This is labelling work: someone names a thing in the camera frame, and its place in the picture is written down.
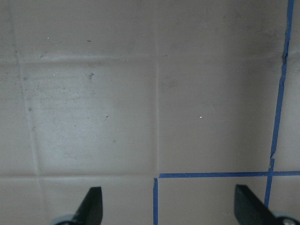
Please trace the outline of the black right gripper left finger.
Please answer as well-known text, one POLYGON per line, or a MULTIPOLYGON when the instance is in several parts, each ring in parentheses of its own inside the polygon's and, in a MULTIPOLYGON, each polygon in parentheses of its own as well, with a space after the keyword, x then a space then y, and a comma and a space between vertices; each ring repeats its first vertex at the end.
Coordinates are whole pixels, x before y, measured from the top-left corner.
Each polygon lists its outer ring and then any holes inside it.
POLYGON ((71 225, 100 225, 103 219, 101 187, 91 187, 72 217, 71 225))

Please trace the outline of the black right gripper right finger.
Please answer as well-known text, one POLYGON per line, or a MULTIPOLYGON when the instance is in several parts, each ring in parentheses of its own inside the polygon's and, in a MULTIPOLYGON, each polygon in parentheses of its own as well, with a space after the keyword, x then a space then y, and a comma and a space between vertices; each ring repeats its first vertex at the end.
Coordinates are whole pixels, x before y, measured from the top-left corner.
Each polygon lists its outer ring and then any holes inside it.
POLYGON ((240 225, 298 225, 289 216, 275 216, 246 185, 234 190, 234 215, 240 225))

